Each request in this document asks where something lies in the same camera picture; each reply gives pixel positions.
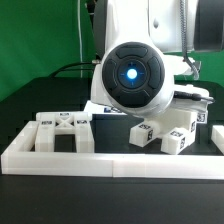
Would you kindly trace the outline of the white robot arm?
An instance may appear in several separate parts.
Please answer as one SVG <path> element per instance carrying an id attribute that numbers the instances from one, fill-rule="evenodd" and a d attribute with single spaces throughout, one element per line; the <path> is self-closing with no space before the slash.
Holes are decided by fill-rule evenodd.
<path id="1" fill-rule="evenodd" d="M 173 99 L 176 75 L 199 77 L 188 54 L 224 50 L 224 0 L 98 0 L 91 101 L 137 117 Z"/>

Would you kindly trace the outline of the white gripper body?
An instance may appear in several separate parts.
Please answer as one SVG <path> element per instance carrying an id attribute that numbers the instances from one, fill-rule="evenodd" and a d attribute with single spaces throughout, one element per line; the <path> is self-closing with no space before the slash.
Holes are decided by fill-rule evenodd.
<path id="1" fill-rule="evenodd" d="M 175 86 L 171 102 L 173 108 L 206 113 L 209 104 L 215 100 L 207 89 L 195 86 Z"/>

